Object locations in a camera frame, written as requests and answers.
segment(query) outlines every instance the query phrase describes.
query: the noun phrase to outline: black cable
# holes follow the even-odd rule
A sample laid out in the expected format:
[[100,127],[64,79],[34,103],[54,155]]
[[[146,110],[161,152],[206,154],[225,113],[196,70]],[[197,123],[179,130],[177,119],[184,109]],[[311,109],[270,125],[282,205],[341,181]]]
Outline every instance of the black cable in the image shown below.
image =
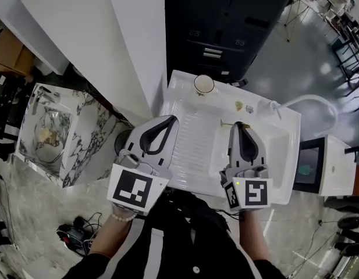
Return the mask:
[[299,272],[303,269],[303,267],[304,267],[306,261],[310,260],[315,254],[317,254],[317,253],[326,245],[326,243],[336,234],[336,233],[334,232],[332,235],[330,235],[329,238],[326,239],[325,242],[324,242],[309,258],[306,259],[307,255],[309,254],[309,252],[310,252],[310,250],[311,250],[311,247],[312,247],[312,243],[313,243],[313,241],[314,241],[315,234],[317,233],[317,231],[319,230],[319,228],[321,228],[321,226],[319,226],[319,227],[314,231],[314,234],[312,235],[311,245],[310,245],[310,247],[309,247],[309,249],[308,249],[306,255],[304,256],[303,262],[300,263],[300,264],[292,271],[291,274],[294,274],[294,272],[295,272],[299,267],[301,267],[301,268],[298,270],[298,272],[292,277],[292,279],[293,279],[295,276],[297,276],[297,275],[299,274]]
[[100,216],[103,215],[101,212],[95,212],[93,215],[91,215],[91,217],[89,218],[89,220],[87,220],[86,222],[89,222],[96,214],[100,214]]
[[101,226],[100,226],[100,223],[99,223],[100,217],[102,217],[102,214],[100,214],[100,215],[99,215],[99,218],[98,218],[98,225],[99,225],[99,227],[101,227]]
[[222,213],[224,213],[224,214],[230,216],[232,219],[235,219],[235,220],[237,220],[237,221],[244,221],[244,220],[245,220],[245,217],[244,217],[243,212],[238,212],[238,213],[233,213],[233,214],[231,214],[231,213],[229,213],[229,212],[227,212],[227,211],[225,211],[225,210],[222,210],[222,209],[214,209],[214,211],[216,211],[216,212],[222,212]]
[[86,226],[85,226],[85,224],[83,225],[84,228],[91,225],[91,223],[90,223],[89,221],[87,221],[84,217],[81,217],[81,218],[82,218],[82,220],[85,221],[85,223],[88,223],[88,225],[86,225]]
[[91,229],[92,229],[93,232],[95,231],[95,229],[93,229],[93,226],[98,226],[96,230],[98,230],[101,227],[99,223],[90,223],[90,224],[86,225],[84,227],[84,229],[89,227],[89,226],[91,226]]
[[11,218],[11,211],[10,211],[10,200],[9,200],[9,190],[7,189],[7,184],[6,181],[3,179],[3,177],[1,176],[0,178],[3,183],[5,184],[5,188],[6,188],[6,193],[7,193],[7,204],[8,204],[8,210],[9,210],[9,217],[10,217],[10,224],[11,224],[11,232],[12,232],[12,239],[13,242],[15,243],[15,233],[14,233],[14,227],[12,225],[12,218]]
[[[61,232],[61,233],[66,234],[68,237],[74,238],[76,241],[78,241],[78,242],[82,245],[83,251],[85,251],[84,242],[81,241],[80,239],[78,239],[77,237],[75,237],[74,235],[69,234],[68,232],[65,232],[65,231],[62,231],[62,230],[56,230],[56,232]],[[78,252],[76,252],[75,250],[72,250],[72,249],[70,249],[70,250],[73,251],[75,254],[77,254],[77,255],[80,256],[80,257],[85,257],[85,255],[81,255],[81,254],[79,254]]]
[[3,205],[3,203],[1,202],[1,200],[0,200],[0,204],[1,204],[1,206],[3,207],[3,211],[5,212],[7,223],[10,222],[11,232],[12,232],[12,242],[15,243],[15,233],[14,233],[14,228],[13,228],[13,226],[12,226],[12,218],[11,218],[11,211],[10,211],[9,191],[8,191],[8,189],[7,189],[6,181],[3,179],[3,177],[2,177],[1,175],[0,175],[0,179],[1,179],[1,180],[3,181],[3,183],[5,184],[6,194],[7,194],[8,211],[9,211],[9,217],[10,217],[10,219],[8,219],[8,215],[7,215],[5,206]]

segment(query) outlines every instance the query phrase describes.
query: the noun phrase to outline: cardboard box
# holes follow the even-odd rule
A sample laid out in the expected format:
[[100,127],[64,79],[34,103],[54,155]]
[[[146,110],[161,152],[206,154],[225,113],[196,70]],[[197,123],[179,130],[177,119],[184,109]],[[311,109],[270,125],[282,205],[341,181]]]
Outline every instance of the cardboard box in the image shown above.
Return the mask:
[[0,72],[26,76],[29,74],[34,54],[5,28],[0,35]]

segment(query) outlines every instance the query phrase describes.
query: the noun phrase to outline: marble countertop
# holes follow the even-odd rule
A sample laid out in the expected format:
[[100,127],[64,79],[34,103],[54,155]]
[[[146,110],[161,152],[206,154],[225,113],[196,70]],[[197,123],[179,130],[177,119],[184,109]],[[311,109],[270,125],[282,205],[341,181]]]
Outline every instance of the marble countertop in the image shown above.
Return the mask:
[[[39,86],[59,93],[60,102],[51,103],[41,98],[37,113],[33,115]],[[33,94],[20,129],[15,155],[61,187],[107,178],[117,159],[115,139],[127,126],[86,92],[37,84]],[[39,147],[34,144],[33,133],[38,122],[44,124],[45,115],[52,110],[58,111],[58,116],[63,117],[63,124],[67,125],[58,127],[56,137],[57,145],[63,146],[63,154],[54,162],[44,162],[38,157],[39,148],[43,148],[44,144]]]

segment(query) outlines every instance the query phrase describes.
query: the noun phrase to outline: table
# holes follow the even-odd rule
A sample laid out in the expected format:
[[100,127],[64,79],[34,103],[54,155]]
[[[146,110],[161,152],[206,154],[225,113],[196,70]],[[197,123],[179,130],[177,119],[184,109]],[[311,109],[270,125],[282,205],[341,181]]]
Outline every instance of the table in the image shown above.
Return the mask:
[[[297,14],[294,18],[292,18],[291,20],[289,20],[289,16],[290,16],[290,12],[292,10],[292,7],[294,4],[296,4],[298,2],[298,11],[300,9],[300,5],[301,5],[301,2],[306,6],[306,8],[301,11],[299,14]],[[318,7],[318,4],[315,2],[315,1],[312,1],[312,0],[296,0],[294,1],[291,5],[290,5],[290,9],[289,9],[289,13],[288,13],[288,17],[286,19],[286,23],[284,24],[285,27],[287,27],[291,22],[294,22],[293,23],[293,28],[292,28],[292,33],[290,34],[290,38],[287,38],[287,42],[290,42],[292,40],[292,36],[293,36],[293,32],[294,32],[294,27],[296,26],[296,20],[297,18],[302,15],[302,13],[304,13],[306,10],[307,12],[312,9],[315,13],[317,13],[318,15],[320,14],[320,11],[319,11],[319,7]]]
[[344,46],[348,44],[353,43],[354,41],[357,41],[359,43],[358,35],[356,34],[356,32],[351,30],[349,26],[346,26],[344,29],[349,33],[350,38],[344,43],[342,43],[340,46],[338,46],[336,49],[334,49],[333,50],[334,52],[338,51],[339,49],[342,49]]
[[332,22],[330,20],[328,20],[325,16],[324,16],[324,21],[337,33],[338,36],[333,40],[333,41],[336,41],[337,38],[339,36],[341,36],[340,31],[338,31],[337,28],[332,24]]
[[293,189],[320,196],[351,195],[358,151],[359,146],[351,148],[330,134],[300,142]]
[[331,1],[331,0],[327,0],[329,2],[329,6],[328,6],[328,9],[326,10],[326,12],[329,12],[330,11],[330,8],[332,6],[335,6],[335,4]]

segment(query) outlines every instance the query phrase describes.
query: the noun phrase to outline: sink basin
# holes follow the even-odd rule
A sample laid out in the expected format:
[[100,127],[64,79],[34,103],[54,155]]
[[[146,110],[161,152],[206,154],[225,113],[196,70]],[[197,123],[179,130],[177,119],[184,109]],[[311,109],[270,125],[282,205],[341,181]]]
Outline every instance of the sink basin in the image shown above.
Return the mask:
[[90,183],[109,176],[114,142],[124,129],[88,93],[37,84],[15,155],[61,187]]
[[46,106],[44,110],[34,126],[33,148],[40,161],[54,163],[64,153],[72,115]]
[[283,108],[281,120],[277,115],[260,118],[257,105],[267,99],[217,81],[213,92],[199,96],[193,85],[195,77],[174,70],[165,92],[161,115],[175,115],[179,120],[169,186],[225,198],[219,171],[229,163],[231,125],[242,121],[265,144],[269,178],[273,179],[271,202],[287,204],[297,167],[301,114]]

